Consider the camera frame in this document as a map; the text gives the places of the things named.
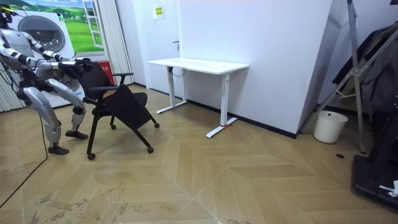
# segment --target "black office chair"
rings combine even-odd
[[[85,92],[83,101],[95,105],[92,111],[94,119],[87,147],[87,158],[89,160],[95,158],[95,154],[91,152],[95,131],[98,120],[104,116],[112,116],[110,123],[111,129],[116,129],[116,125],[113,124],[114,118],[116,117],[134,131],[139,139],[148,147],[148,153],[153,153],[154,151],[149,142],[138,131],[138,128],[146,124],[149,120],[153,121],[155,128],[158,128],[160,125],[145,108],[147,103],[146,93],[132,93],[131,90],[123,84],[124,79],[128,75],[133,75],[133,73],[113,74],[113,76],[121,77],[121,84],[119,86],[114,86],[111,84],[101,66],[94,63],[93,69],[89,72],[85,72],[78,78]],[[104,94],[111,90],[115,90],[115,92],[110,96],[104,97]]]

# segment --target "landscape poster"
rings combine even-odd
[[[91,36],[81,0],[0,0],[1,4],[10,5],[14,10],[55,12],[62,14],[68,29],[69,37],[75,52],[103,51],[95,47]],[[88,14],[93,16],[91,3],[86,3]],[[94,30],[98,30],[96,21],[91,19]],[[96,42],[101,44],[101,38],[96,34]]]

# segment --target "white desk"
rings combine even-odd
[[[222,129],[227,127],[232,122],[236,121],[237,118],[227,119],[227,110],[228,110],[228,90],[229,90],[229,74],[233,73],[236,70],[247,68],[249,65],[240,64],[240,63],[228,63],[228,62],[215,62],[215,61],[207,61],[207,60],[196,60],[196,59],[188,59],[188,58],[171,58],[165,60],[154,60],[149,61],[148,63],[153,63],[156,65],[165,65],[167,75],[169,78],[169,90],[170,90],[170,106],[164,109],[158,110],[157,113],[163,113],[164,111],[170,110],[177,106],[180,106],[187,102],[187,98],[185,96],[185,81],[184,76],[184,93],[183,93],[183,101],[181,103],[175,104],[175,95],[174,95],[174,76],[172,72],[169,72],[169,67],[179,67],[184,68],[189,71],[194,72],[203,72],[209,73],[212,75],[222,75],[223,82],[221,86],[221,121],[220,125],[214,130],[210,131],[206,137],[211,138],[216,133],[220,132]]]

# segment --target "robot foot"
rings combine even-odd
[[[49,147],[49,153],[55,154],[55,155],[65,155],[69,153],[68,149],[64,149],[62,147]]]
[[[65,133],[65,136],[66,137],[73,137],[73,138],[77,138],[77,139],[86,139],[86,138],[88,138],[87,134],[83,134],[83,133],[78,132],[78,131],[67,131]]]

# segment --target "desk top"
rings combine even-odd
[[[249,65],[240,63],[217,62],[209,60],[197,60],[189,58],[170,58],[164,60],[148,61],[156,65],[165,65],[168,67],[179,67],[189,71],[203,72],[213,75],[222,75],[224,73],[233,72]]]

